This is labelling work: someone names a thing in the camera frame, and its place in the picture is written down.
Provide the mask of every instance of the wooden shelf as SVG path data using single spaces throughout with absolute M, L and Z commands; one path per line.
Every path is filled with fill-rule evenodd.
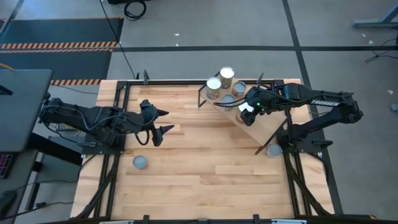
M 272 134 L 278 129 L 278 127 L 284 122 L 286 119 L 286 115 L 283 111 L 274 112 L 270 115 L 256 116 L 256 121 L 251 126 L 246 126 L 244 123 L 239 123 L 236 120 L 236 113 L 238 112 L 238 107 L 233 108 L 230 111 L 225 111 L 224 108 L 215 106 L 213 103 L 221 102 L 221 99 L 225 94 L 232 94 L 232 88 L 234 83 L 236 83 L 237 79 L 233 78 L 231 87 L 228 89 L 220 89 L 220 96 L 212 100 L 207 97 L 206 91 L 207 88 L 202 89 L 200 92 L 200 96 L 203 97 L 207 102 L 213 105 L 217 110 L 223 113 L 227 118 L 229 118 L 235 125 L 243 129 L 246 133 L 248 133 L 254 140 L 256 140 L 260 145 L 264 145 L 268 139 L 272 136 Z M 247 91 L 254 85 L 247 85 Z

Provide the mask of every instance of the keyboard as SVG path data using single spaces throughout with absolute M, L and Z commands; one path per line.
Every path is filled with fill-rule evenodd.
M 0 179 L 6 179 L 15 161 L 15 153 L 0 152 Z

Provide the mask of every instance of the wooden board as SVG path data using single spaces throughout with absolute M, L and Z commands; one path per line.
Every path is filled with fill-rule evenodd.
M 232 108 L 232 110 L 230 111 L 226 111 L 224 110 L 224 108 L 220 106 L 215 106 L 213 103 L 221 102 L 221 99 L 223 98 L 224 95 L 232 94 L 233 85 L 237 81 L 238 81 L 237 79 L 233 78 L 231 87 L 229 87 L 228 89 L 220 88 L 220 96 L 215 100 L 207 97 L 206 95 L 207 87 L 202 89 L 202 91 L 200 92 L 200 96 L 203 97 L 207 101 L 207 103 L 214 106 L 218 111 L 223 113 L 237 127 L 240 127 L 243 131 L 245 131 L 248 135 L 250 135 L 254 140 L 256 140 L 262 146 L 279 128 L 282 122 L 286 119 L 286 116 L 283 111 L 271 113 L 270 115 L 256 116 L 256 121 L 251 126 L 247 126 L 244 123 L 240 123 L 236 120 L 236 113 L 238 112 L 238 107 Z M 254 85 L 247 85 L 244 94 L 246 94 L 253 86 Z
M 111 106 L 115 88 L 116 81 L 102 81 L 97 105 Z M 164 136 L 160 147 L 141 146 L 134 135 L 127 136 L 112 219 L 142 220 L 143 215 L 159 220 L 252 219 L 253 214 L 292 218 L 283 158 L 267 158 L 264 151 L 255 156 L 259 143 L 209 103 L 198 109 L 197 94 L 198 85 L 131 88 L 130 111 L 137 111 L 139 103 L 149 99 L 157 108 L 170 112 L 156 125 L 175 127 Z M 300 113 L 296 122 L 309 119 L 307 107 L 292 113 L 294 118 Z M 133 167 L 137 155 L 148 158 L 146 170 Z M 102 158 L 96 156 L 81 171 L 72 217 L 81 212 L 98 187 Z M 322 164 L 306 155 L 302 163 L 308 188 L 333 212 Z M 303 212 L 301 197 L 298 200 Z

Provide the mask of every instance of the metal can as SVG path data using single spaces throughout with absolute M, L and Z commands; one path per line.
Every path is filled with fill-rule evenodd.
M 239 123 L 244 123 L 243 120 L 242 120 L 242 118 L 241 118 L 241 114 L 242 114 L 242 112 L 243 112 L 245 109 L 247 109 L 249 112 L 252 112 L 252 111 L 254 110 L 254 108 L 251 107 L 251 106 L 249 106 L 248 103 L 244 103 L 244 104 L 242 104 L 242 105 L 239 105 L 239 106 L 238 106 L 238 111 L 236 112 L 236 116 L 235 116 L 236 120 L 237 120 Z
M 268 146 L 266 155 L 269 158 L 275 158 L 282 154 L 282 148 L 278 144 L 271 144 Z
M 232 88 L 232 94 L 236 98 L 242 97 L 244 95 L 245 91 L 246 91 L 246 84 L 244 84 L 244 82 L 241 82 L 241 81 L 237 81 L 234 84 L 234 87 Z
M 214 100 L 220 96 L 221 80 L 217 77 L 211 77 L 206 82 L 207 97 Z
M 148 160 L 145 158 L 145 156 L 136 156 L 132 160 L 132 164 L 134 165 L 135 168 L 144 170 L 148 168 Z
M 221 100 L 222 103 L 231 103 L 235 101 L 235 97 L 231 94 L 225 94 L 223 99 Z M 225 111 L 230 111 L 233 108 L 223 108 Z
M 221 87 L 229 88 L 231 87 L 232 78 L 235 75 L 235 71 L 231 67 L 222 67 L 220 70 L 221 76 Z

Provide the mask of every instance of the gray floor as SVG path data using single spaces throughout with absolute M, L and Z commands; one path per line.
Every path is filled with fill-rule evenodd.
M 289 4 L 301 46 L 372 46 L 395 38 L 397 31 L 354 29 L 352 20 L 380 17 L 395 1 L 289 0 Z M 0 18 L 8 18 L 16 2 L 3 0 Z M 104 5 L 108 16 L 123 15 L 122 5 L 109 6 L 106 1 Z M 293 44 L 280 0 L 152 0 L 147 5 L 147 14 L 141 20 L 124 21 L 121 42 L 125 47 Z M 54 17 L 103 17 L 103 12 L 97 0 L 25 0 L 16 16 Z M 295 52 L 126 55 L 136 73 L 145 69 L 151 78 L 207 78 L 225 65 L 235 68 L 241 78 L 257 78 L 262 72 L 264 78 L 301 78 Z M 304 52 L 303 56 L 314 89 L 353 91 L 364 112 L 363 119 L 354 125 L 337 124 L 325 129 L 326 138 L 334 141 L 329 151 L 344 212 L 398 220 L 398 162 L 394 160 L 398 153 L 398 114 L 389 109 L 391 103 L 398 103 L 397 61 L 378 58 L 364 63 L 372 52 Z M 131 79 L 121 53 L 112 54 L 108 78 Z M 97 86 L 74 88 L 98 91 Z M 95 105 L 93 95 L 58 87 L 51 87 L 50 92 L 69 103 Z M 52 134 L 39 125 L 35 131 L 44 136 Z M 64 172 L 76 172 L 63 167 Z M 48 184 L 40 190 L 37 201 L 72 201 L 74 189 L 74 184 Z M 18 218 L 17 223 L 65 220 L 70 207 L 45 208 Z

